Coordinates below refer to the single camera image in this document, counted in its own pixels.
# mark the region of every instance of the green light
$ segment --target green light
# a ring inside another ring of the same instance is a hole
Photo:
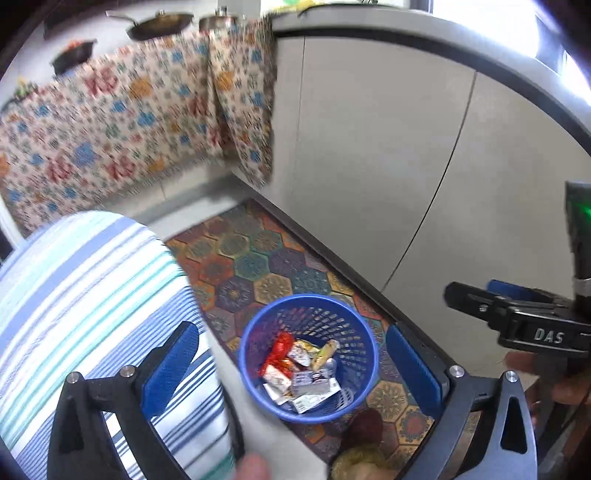
[[[583,204],[579,203],[577,205],[577,207],[579,207],[581,212],[583,212],[585,215],[587,215],[587,218],[591,221],[591,206],[583,205]]]

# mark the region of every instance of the blue gripper pad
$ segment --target blue gripper pad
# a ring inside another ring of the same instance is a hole
[[[394,325],[386,332],[386,350],[421,411],[435,420],[443,412],[443,392],[431,371]]]
[[[491,280],[488,282],[486,289],[491,293],[503,295],[504,297],[509,297],[513,300],[534,301],[532,298],[532,292],[530,292],[529,289],[519,285],[513,285],[512,283]]]
[[[141,409],[147,419],[163,414],[183,379],[199,346],[199,329],[189,323],[184,332],[146,380],[142,388]]]

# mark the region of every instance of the cabinet door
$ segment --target cabinet door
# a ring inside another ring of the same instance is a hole
[[[443,290],[497,278],[571,296],[565,180],[591,181],[583,148],[534,104],[478,74],[441,188],[384,293],[468,370],[500,374],[497,333],[448,309]]]
[[[473,75],[413,48],[306,38],[287,212],[376,288],[433,198]]]
[[[293,189],[304,38],[280,38],[277,41],[276,55],[277,81],[271,119],[273,173],[261,194],[290,215],[289,198]],[[246,181],[238,168],[233,172]]]

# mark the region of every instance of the floral fabric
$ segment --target floral fabric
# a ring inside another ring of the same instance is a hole
[[[77,67],[0,124],[2,195],[25,233],[196,161],[271,174],[269,19],[148,40]]]

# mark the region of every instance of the striped fabric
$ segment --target striped fabric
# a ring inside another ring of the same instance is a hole
[[[182,320],[199,327],[199,350],[152,423],[191,478],[233,475],[228,418],[201,312],[183,270],[146,227],[115,213],[85,212],[34,233],[0,268],[0,312],[0,436],[31,480],[47,477],[66,375],[105,377],[137,365]],[[116,416],[105,418],[130,477],[143,478]]]

